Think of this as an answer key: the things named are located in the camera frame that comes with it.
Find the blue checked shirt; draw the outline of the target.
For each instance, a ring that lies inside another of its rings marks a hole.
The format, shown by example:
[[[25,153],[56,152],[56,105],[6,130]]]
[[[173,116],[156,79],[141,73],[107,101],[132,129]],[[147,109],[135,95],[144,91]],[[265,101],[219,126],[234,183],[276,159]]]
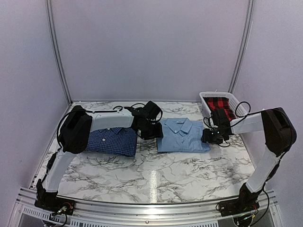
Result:
[[[134,157],[137,134],[131,128],[106,128],[89,134],[86,151]]]

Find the light blue long sleeve shirt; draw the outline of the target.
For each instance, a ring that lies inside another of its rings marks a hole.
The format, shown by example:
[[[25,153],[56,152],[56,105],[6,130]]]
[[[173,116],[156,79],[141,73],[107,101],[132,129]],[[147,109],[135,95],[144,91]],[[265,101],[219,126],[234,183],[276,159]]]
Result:
[[[160,121],[163,137],[157,139],[158,152],[208,152],[203,143],[203,123],[188,118],[166,118]]]

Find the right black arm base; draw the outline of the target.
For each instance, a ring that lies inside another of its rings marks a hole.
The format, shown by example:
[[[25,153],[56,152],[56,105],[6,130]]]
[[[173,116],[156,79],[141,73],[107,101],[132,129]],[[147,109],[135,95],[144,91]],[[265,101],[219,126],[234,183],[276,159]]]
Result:
[[[217,203],[216,210],[222,217],[236,215],[259,208],[258,196],[262,191],[251,192],[246,184],[243,184],[237,199],[225,200]]]

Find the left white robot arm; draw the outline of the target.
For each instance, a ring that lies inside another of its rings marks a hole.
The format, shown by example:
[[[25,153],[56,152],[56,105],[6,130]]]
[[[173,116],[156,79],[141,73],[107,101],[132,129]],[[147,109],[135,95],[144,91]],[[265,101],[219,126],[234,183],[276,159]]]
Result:
[[[149,101],[143,107],[120,107],[112,110],[87,110],[81,105],[73,107],[59,122],[57,127],[57,151],[47,163],[46,172],[36,184],[38,192],[43,192],[41,202],[49,210],[56,210],[60,200],[57,193],[61,179],[70,162],[88,145],[89,134],[107,128],[131,128],[139,131],[144,140],[163,136],[160,120],[163,111]]]

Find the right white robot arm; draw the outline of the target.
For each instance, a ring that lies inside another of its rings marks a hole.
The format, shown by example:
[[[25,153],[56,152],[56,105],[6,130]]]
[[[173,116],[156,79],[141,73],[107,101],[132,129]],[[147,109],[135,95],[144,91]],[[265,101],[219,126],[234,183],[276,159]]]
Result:
[[[255,172],[244,184],[250,193],[262,190],[265,183],[275,174],[283,155],[296,142],[296,130],[283,108],[264,109],[247,113],[229,120],[223,110],[215,110],[211,114],[207,128],[203,129],[203,143],[220,145],[231,135],[263,131],[265,136],[265,152]]]

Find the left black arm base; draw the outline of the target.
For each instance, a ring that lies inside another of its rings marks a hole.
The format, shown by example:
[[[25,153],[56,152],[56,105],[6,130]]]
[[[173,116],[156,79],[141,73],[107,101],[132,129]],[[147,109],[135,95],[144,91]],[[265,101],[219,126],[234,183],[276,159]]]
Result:
[[[52,211],[55,214],[65,212],[67,215],[72,215],[74,212],[75,201],[57,197],[58,192],[47,192],[42,185],[42,180],[39,179],[36,185],[36,200],[35,207]]]

